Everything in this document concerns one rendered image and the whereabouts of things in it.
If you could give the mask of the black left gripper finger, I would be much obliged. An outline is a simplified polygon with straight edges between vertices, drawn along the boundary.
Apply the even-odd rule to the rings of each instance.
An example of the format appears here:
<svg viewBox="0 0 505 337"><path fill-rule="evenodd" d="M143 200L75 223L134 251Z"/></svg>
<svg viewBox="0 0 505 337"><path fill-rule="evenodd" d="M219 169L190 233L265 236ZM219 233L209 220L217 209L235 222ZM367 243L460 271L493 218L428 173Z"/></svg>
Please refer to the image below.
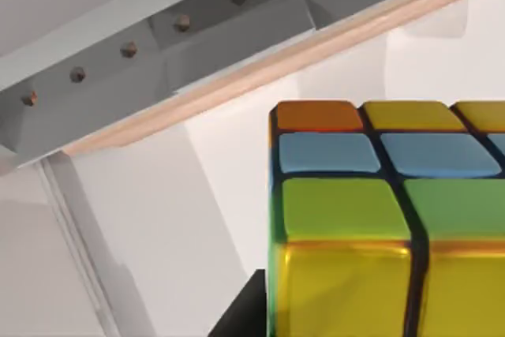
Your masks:
<svg viewBox="0 0 505 337"><path fill-rule="evenodd" d="M255 270L208 337L267 337L264 269Z"/></svg>

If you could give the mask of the multicoloured puzzle cube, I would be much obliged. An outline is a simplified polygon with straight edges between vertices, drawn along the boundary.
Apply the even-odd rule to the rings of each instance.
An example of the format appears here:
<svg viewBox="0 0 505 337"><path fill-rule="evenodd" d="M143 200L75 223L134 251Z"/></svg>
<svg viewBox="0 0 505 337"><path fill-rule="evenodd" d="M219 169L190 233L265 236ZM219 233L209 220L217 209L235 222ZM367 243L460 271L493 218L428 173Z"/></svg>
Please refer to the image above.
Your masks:
<svg viewBox="0 0 505 337"><path fill-rule="evenodd" d="M505 337L505 100L269 114L267 337Z"/></svg>

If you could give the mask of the grey pierced drawer inside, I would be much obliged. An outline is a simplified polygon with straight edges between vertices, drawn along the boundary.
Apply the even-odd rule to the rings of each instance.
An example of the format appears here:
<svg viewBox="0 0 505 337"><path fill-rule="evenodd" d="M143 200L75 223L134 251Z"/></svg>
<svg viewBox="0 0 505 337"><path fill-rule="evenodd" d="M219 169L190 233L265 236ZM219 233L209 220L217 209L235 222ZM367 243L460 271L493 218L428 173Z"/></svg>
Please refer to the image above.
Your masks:
<svg viewBox="0 0 505 337"><path fill-rule="evenodd" d="M182 0L0 91L0 173L385 0Z"/></svg>

